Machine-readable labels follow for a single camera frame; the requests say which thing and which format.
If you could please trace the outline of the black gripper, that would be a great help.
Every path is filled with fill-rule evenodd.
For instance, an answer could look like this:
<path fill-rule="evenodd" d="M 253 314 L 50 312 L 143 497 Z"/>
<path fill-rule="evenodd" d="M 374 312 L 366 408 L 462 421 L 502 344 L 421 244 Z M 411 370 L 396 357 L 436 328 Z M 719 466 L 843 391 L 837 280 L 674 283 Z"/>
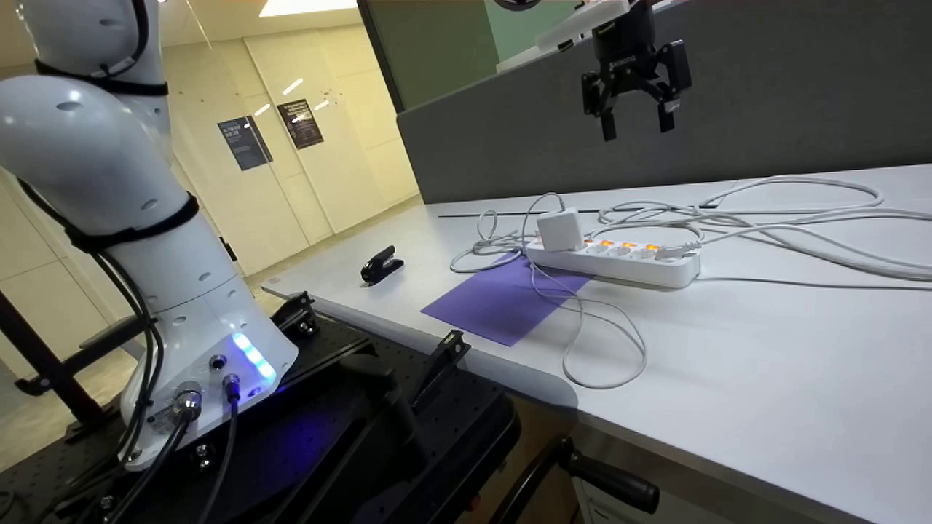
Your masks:
<path fill-rule="evenodd" d="M 682 40 L 655 44 L 655 0 L 628 0 L 590 30 L 596 69 L 581 76 L 581 108 L 596 110 L 602 139 L 618 139 L 610 101 L 644 89 L 658 105 L 658 132 L 674 129 L 677 92 L 693 85 Z"/>

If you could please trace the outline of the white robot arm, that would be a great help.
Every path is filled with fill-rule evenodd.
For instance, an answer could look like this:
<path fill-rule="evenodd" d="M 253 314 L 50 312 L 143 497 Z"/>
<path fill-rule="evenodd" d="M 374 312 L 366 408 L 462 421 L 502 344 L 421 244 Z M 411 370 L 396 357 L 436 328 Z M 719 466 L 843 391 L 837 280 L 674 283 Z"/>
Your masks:
<path fill-rule="evenodd" d="M 34 69 L 0 81 L 0 167 L 71 247 L 109 261 L 149 337 L 118 414 L 115 458 L 156 458 L 265 402 L 296 347 L 259 312 L 166 155 L 168 81 L 156 0 L 18 0 Z"/>

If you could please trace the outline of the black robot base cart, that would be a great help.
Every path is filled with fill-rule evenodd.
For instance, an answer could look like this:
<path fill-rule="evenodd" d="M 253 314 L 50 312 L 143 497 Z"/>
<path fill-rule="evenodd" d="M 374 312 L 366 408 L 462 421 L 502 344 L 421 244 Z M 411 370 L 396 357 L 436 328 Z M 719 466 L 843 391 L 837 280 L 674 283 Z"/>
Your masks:
<path fill-rule="evenodd" d="M 114 421 L 51 442 L 3 475 L 3 524 L 450 524 L 521 433 L 457 331 L 414 353 L 302 293 L 272 322 L 299 362 L 268 402 L 150 478 L 106 458 Z"/>

